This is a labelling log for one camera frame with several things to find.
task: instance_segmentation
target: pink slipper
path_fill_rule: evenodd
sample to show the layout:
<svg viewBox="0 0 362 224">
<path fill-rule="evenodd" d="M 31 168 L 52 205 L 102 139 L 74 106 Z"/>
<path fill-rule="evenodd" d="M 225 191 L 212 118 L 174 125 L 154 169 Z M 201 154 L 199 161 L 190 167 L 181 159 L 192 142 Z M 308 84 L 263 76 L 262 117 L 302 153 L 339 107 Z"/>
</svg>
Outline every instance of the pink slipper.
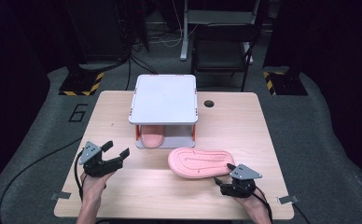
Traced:
<svg viewBox="0 0 362 224">
<path fill-rule="evenodd" d="M 163 140 L 163 125 L 141 125 L 141 142 L 145 147 L 159 147 Z"/>
<path fill-rule="evenodd" d="M 201 150 L 180 147 L 172 150 L 168 158 L 170 169 L 185 178 L 205 178 L 228 175 L 227 163 L 234 164 L 232 156 L 225 150 Z"/>
</svg>

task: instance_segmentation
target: gray carpet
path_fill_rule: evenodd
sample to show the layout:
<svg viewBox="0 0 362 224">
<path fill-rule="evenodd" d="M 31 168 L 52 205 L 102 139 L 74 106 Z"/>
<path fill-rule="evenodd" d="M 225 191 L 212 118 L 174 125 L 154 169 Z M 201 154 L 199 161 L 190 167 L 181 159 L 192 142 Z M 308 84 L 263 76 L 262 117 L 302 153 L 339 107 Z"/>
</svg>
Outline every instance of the gray carpet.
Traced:
<svg viewBox="0 0 362 224">
<path fill-rule="evenodd" d="M 300 198 L 298 206 L 312 223 L 362 223 L 362 187 L 355 178 L 362 173 L 346 157 L 334 135 L 326 100 L 318 87 L 302 74 L 300 79 L 308 96 L 271 96 L 267 89 L 262 72 L 285 70 L 261 69 L 270 37 L 269 34 L 263 34 L 254 49 L 254 64 L 250 66 L 245 91 L 258 95 L 288 191 Z M 181 44 L 169 48 L 161 43 L 151 43 L 150 48 L 150 52 L 142 49 L 134 51 L 133 55 L 152 65 L 160 74 L 189 74 L 190 58 L 186 62 L 179 60 Z M 89 67 L 103 65 L 93 64 Z M 24 167 L 81 137 L 100 92 L 125 90 L 128 73 L 127 63 L 105 72 L 98 91 L 92 96 L 58 95 L 67 70 L 63 68 L 48 74 L 51 88 L 47 101 L 18 151 L 0 175 L 0 197 L 9 181 Z M 129 90 L 133 90 L 139 75 L 147 73 L 132 63 Z M 198 76 L 198 84 L 205 83 L 207 78 Z M 86 111 L 82 121 L 68 122 L 77 105 L 81 105 L 80 110 Z M 75 222 L 72 218 L 53 215 L 56 202 L 50 196 L 62 189 L 78 144 L 38 162 L 15 180 L 3 200 L 3 223 Z M 304 220 L 295 211 L 293 219 L 275 221 L 283 222 L 304 223 Z"/>
</svg>

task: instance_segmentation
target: human hand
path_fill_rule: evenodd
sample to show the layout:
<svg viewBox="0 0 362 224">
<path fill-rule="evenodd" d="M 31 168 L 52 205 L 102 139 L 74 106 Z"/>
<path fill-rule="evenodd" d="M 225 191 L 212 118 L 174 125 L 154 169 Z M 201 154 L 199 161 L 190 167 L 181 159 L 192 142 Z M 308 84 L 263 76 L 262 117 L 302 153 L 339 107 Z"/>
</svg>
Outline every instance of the human hand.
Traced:
<svg viewBox="0 0 362 224">
<path fill-rule="evenodd" d="M 102 193 L 105 183 L 115 172 L 102 177 L 92 177 L 85 174 L 80 176 L 82 182 L 82 206 L 79 212 L 77 223 L 94 223 L 102 202 Z"/>
<path fill-rule="evenodd" d="M 254 194 L 257 195 L 264 202 L 266 202 L 266 199 L 260 190 L 256 189 L 254 191 Z M 233 199 L 243 206 L 247 214 L 256 224 L 272 223 L 269 218 L 268 209 L 266 208 L 265 204 L 254 195 L 251 195 L 248 198 Z"/>
</svg>

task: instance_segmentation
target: white box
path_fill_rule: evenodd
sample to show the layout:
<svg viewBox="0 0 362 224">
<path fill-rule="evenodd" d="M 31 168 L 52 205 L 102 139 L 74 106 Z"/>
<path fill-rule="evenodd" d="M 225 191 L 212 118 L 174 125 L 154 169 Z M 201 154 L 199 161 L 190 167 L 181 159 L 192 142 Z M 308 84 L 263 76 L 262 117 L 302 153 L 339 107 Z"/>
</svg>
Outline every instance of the white box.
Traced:
<svg viewBox="0 0 362 224">
<path fill-rule="evenodd" d="M 194 147 L 198 121 L 196 78 L 193 75 L 140 75 L 132 98 L 129 122 L 136 126 L 136 145 L 144 147 L 141 125 L 164 125 L 158 148 Z"/>
</svg>

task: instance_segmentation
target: warning stripe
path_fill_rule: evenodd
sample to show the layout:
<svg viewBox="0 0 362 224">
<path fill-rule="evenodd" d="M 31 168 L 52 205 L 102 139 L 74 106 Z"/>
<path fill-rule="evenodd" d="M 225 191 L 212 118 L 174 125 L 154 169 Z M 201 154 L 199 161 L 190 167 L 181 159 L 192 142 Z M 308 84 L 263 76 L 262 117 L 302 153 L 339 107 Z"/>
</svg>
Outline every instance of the warning stripe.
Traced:
<svg viewBox="0 0 362 224">
<path fill-rule="evenodd" d="M 97 76 L 96 80 L 94 81 L 93 87 L 91 87 L 90 91 L 59 91 L 59 95 L 69 95 L 69 96 L 94 95 L 97 89 L 99 89 L 99 85 L 100 82 L 102 81 L 103 76 L 104 73 L 101 73 Z"/>
<path fill-rule="evenodd" d="M 268 86 L 269 92 L 271 93 L 271 95 L 276 95 L 276 91 L 273 87 L 273 83 L 271 81 L 270 74 L 285 75 L 285 73 L 283 73 L 283 72 L 263 72 L 263 76 L 265 77 L 266 85 Z"/>
<path fill-rule="evenodd" d="M 265 77 L 265 81 L 266 81 L 266 85 L 268 86 L 269 92 L 271 93 L 271 95 L 275 95 L 276 92 L 274 90 L 272 81 L 271 81 L 271 76 L 269 76 L 270 73 L 268 72 L 264 72 L 263 76 Z"/>
</svg>

